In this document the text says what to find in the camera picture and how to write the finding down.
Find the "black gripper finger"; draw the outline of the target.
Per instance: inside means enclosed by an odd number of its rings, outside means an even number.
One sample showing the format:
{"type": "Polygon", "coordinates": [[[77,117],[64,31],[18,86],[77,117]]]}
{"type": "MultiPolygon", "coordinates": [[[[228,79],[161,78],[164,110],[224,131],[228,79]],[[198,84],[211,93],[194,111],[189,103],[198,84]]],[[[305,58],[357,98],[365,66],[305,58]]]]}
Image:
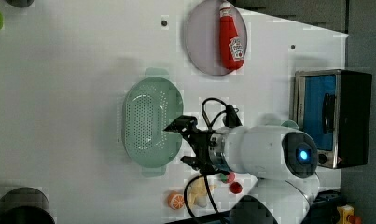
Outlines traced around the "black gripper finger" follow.
{"type": "Polygon", "coordinates": [[[183,156],[180,159],[184,164],[190,166],[193,170],[200,170],[200,162],[196,157],[183,156]]]}
{"type": "Polygon", "coordinates": [[[197,119],[193,116],[181,115],[173,120],[165,129],[165,132],[183,133],[196,132],[197,119]]]}

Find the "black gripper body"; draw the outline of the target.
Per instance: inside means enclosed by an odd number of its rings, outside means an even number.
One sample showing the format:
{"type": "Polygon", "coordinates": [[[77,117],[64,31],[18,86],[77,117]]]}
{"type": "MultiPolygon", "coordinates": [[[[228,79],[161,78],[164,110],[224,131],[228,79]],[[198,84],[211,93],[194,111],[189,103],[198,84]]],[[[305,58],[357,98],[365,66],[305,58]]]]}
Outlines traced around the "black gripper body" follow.
{"type": "Polygon", "coordinates": [[[188,142],[194,152],[194,156],[200,162],[199,172],[202,175],[215,175],[219,172],[211,162],[209,155],[209,146],[211,145],[211,136],[213,131],[202,131],[197,129],[196,132],[183,132],[183,139],[188,142]]]}

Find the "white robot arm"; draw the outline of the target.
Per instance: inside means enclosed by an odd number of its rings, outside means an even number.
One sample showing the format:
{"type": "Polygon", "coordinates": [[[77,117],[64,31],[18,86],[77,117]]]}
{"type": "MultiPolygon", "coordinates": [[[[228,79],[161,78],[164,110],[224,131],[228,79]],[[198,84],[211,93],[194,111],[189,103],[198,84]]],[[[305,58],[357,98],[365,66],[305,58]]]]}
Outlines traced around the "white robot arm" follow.
{"type": "Polygon", "coordinates": [[[310,135],[284,126],[222,127],[202,131],[180,116],[179,133],[195,155],[181,161],[203,175],[249,174],[256,179],[230,209],[230,224],[301,224],[319,191],[318,150],[310,135]]]}

